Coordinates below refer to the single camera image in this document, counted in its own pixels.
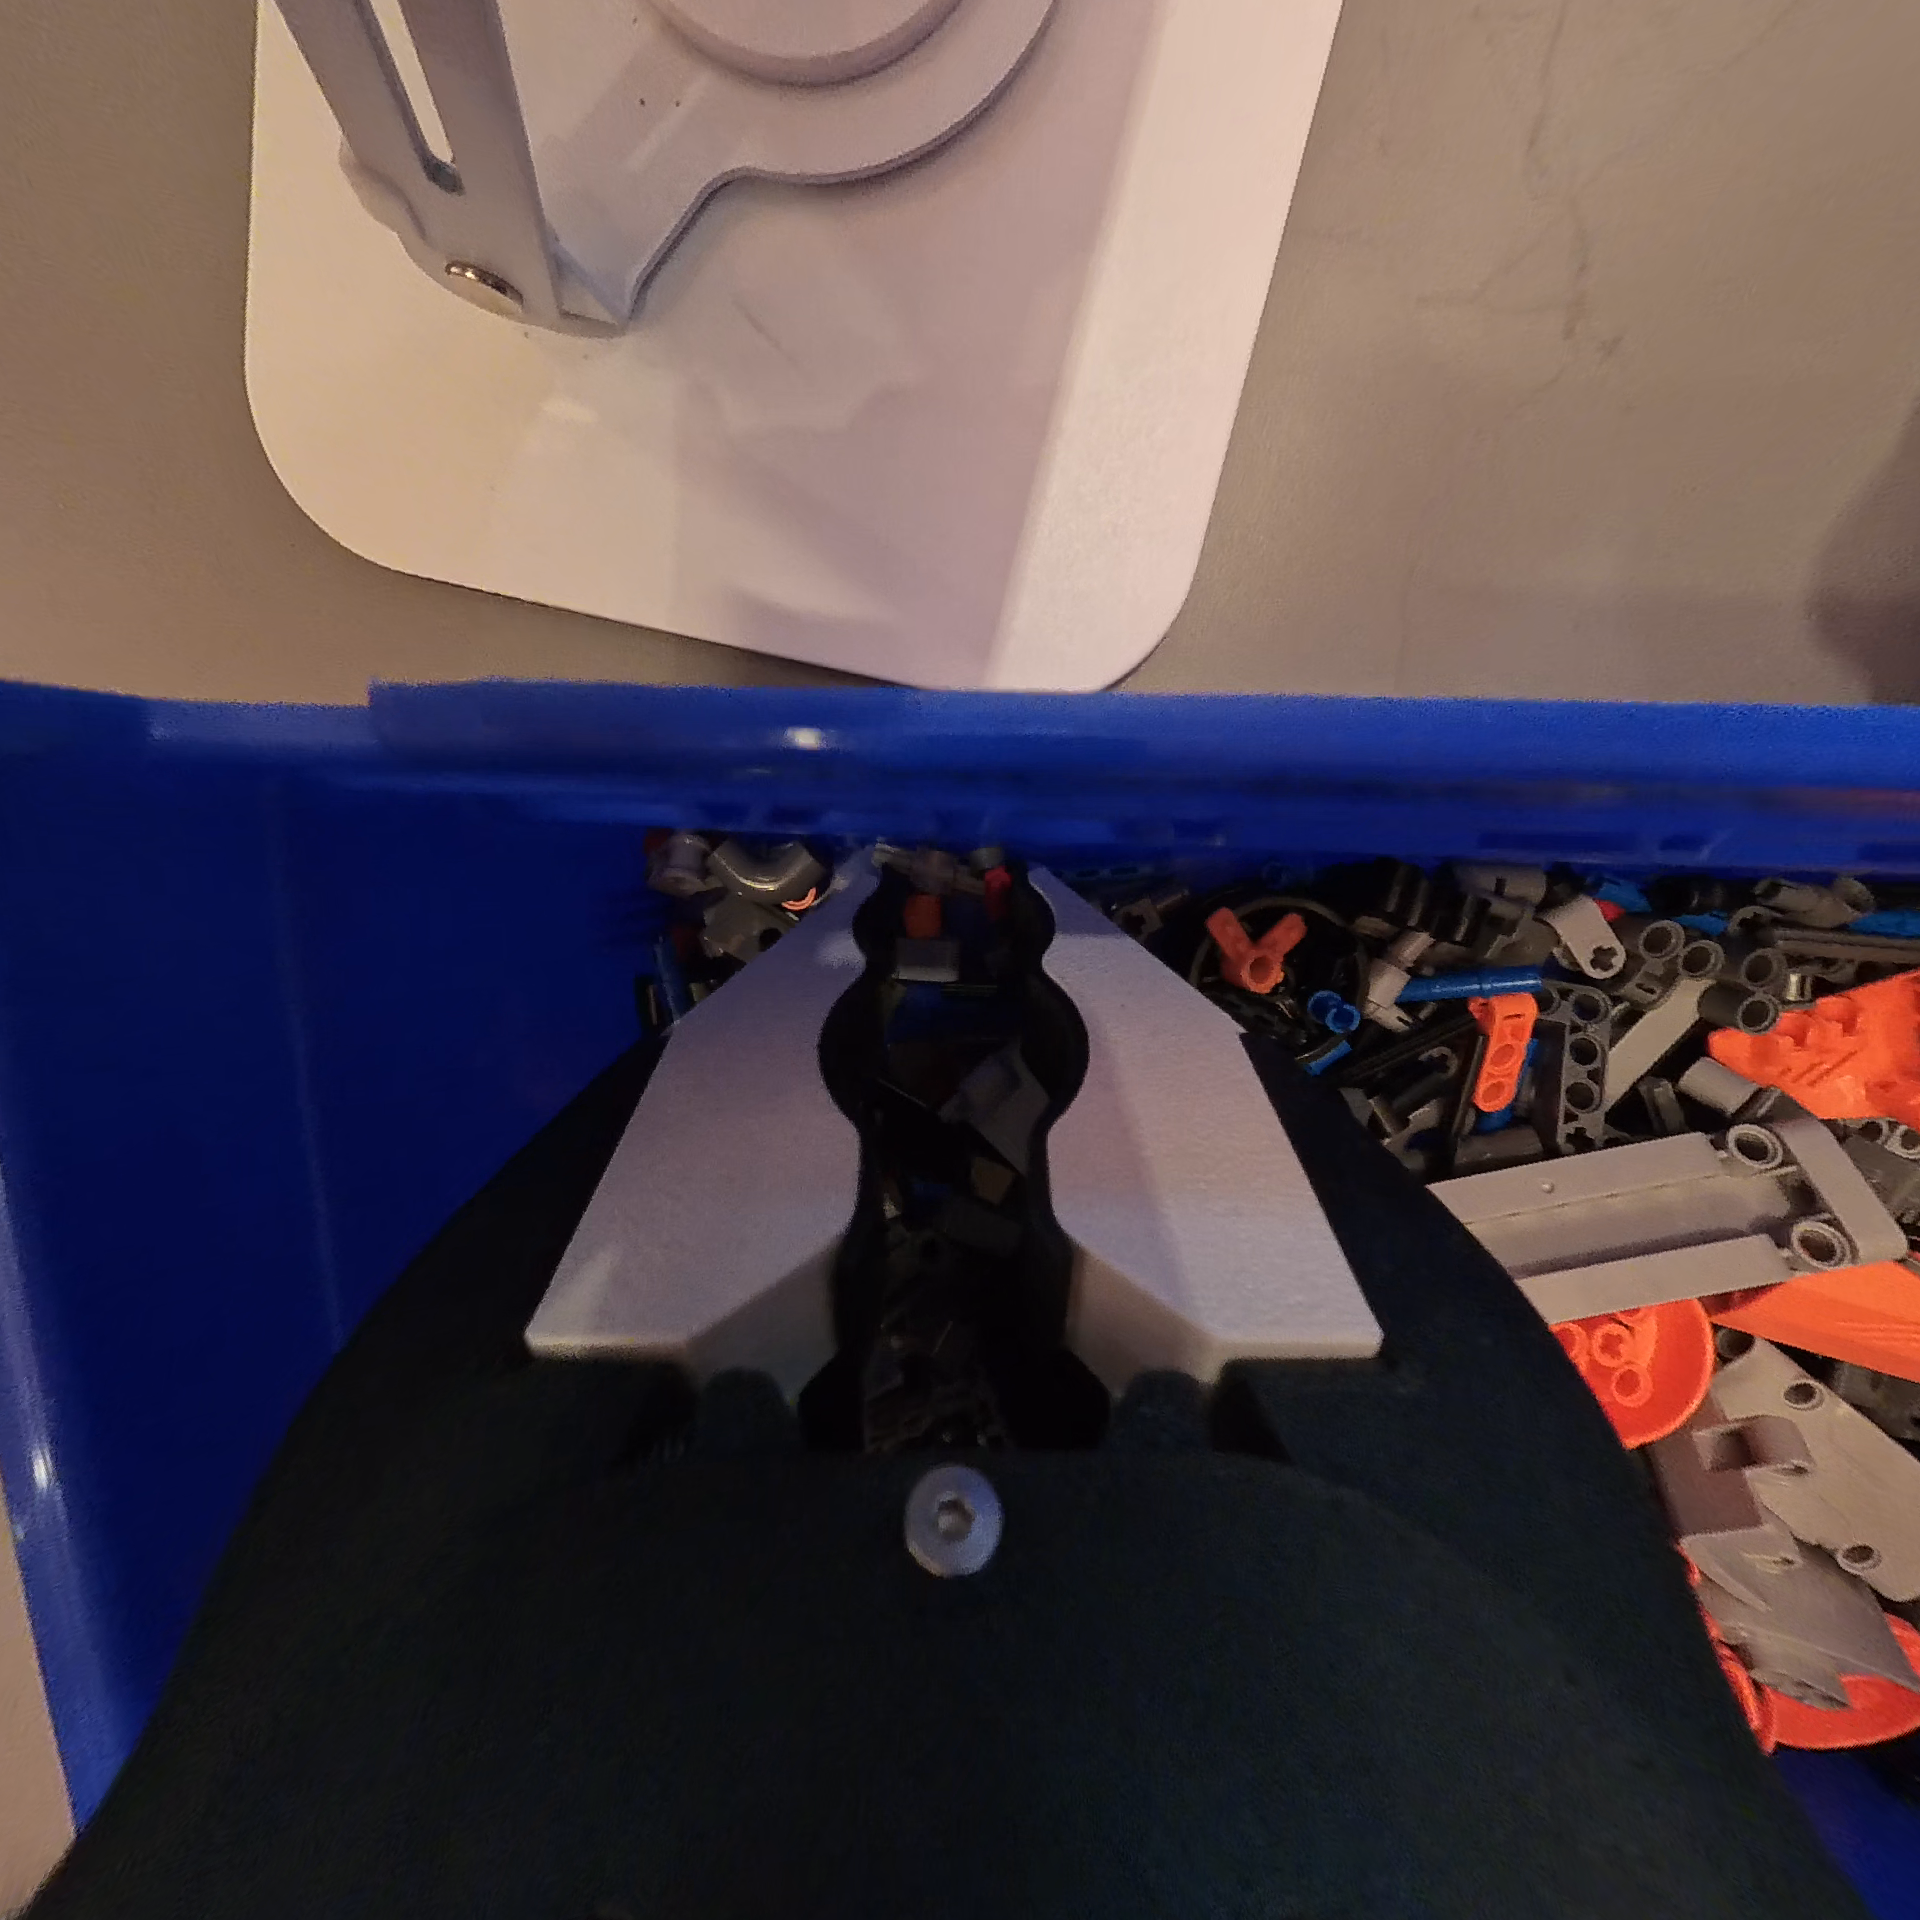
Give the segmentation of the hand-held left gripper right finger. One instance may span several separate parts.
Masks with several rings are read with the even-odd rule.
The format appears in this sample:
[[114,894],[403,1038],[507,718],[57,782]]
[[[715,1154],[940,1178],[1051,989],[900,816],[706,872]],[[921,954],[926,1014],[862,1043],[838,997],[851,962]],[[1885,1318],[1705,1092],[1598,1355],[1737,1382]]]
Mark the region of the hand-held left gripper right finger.
[[1377,1360],[1383,1330],[1241,1029],[1044,868],[1043,954],[1089,1035],[1046,1128],[1068,1349],[1119,1398],[1238,1360]]

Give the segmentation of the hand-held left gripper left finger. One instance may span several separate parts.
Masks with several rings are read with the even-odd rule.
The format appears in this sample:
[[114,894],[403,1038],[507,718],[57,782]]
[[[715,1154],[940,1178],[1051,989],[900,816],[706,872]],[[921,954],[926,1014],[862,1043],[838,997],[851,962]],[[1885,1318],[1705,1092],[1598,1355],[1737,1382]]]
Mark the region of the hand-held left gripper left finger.
[[866,966],[852,924],[871,894],[835,883],[677,1022],[524,1330],[533,1355],[757,1372],[788,1400],[828,1365],[860,1143],[821,1040]]

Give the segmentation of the white book stand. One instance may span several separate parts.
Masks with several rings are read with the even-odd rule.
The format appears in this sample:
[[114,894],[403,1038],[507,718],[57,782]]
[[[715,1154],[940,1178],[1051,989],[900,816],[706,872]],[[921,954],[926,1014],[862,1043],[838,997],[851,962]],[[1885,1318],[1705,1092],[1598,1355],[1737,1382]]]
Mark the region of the white book stand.
[[1341,4],[259,4],[247,397],[445,586],[1093,690],[1203,554]]

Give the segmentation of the blue plastic bin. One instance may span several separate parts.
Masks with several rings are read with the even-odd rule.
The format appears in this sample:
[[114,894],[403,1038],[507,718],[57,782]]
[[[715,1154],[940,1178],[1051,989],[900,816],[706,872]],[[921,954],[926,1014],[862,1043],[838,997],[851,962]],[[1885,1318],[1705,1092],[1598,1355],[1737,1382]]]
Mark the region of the blue plastic bin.
[[4,688],[4,1467],[81,1832],[28,1916],[1916,1916],[1767,1759],[1593,1398],[1542,1558],[1211,1445],[938,1460],[524,1325],[655,1058],[649,829],[1066,879],[1916,876],[1916,718]]

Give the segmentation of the pile of plastic building pieces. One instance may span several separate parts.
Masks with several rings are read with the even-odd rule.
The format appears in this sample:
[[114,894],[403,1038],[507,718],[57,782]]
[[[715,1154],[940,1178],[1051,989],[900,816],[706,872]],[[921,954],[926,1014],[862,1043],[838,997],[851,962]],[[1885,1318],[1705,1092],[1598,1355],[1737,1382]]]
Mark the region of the pile of plastic building pieces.
[[[654,885],[705,908],[710,970],[766,955],[838,879],[866,957],[821,1067],[855,1124],[805,1438],[831,1454],[1195,1450],[1273,1455],[1525,1571],[1598,1420],[1658,1498],[1763,1741],[1916,1736],[1916,1454],[1721,1304],[1893,1256],[1916,1226],[1899,1108],[1835,1110],[1741,1067],[1774,1013],[1761,948],[1601,906],[1559,871],[1379,861],[1290,887],[1093,909],[1236,1022],[1383,1330],[1377,1360],[1238,1360],[1116,1398],[1068,1349],[1071,1246],[1046,1131],[1089,1035],[1043,966],[1053,925],[996,855],[706,834]],[[730,980],[710,986],[714,997]]]

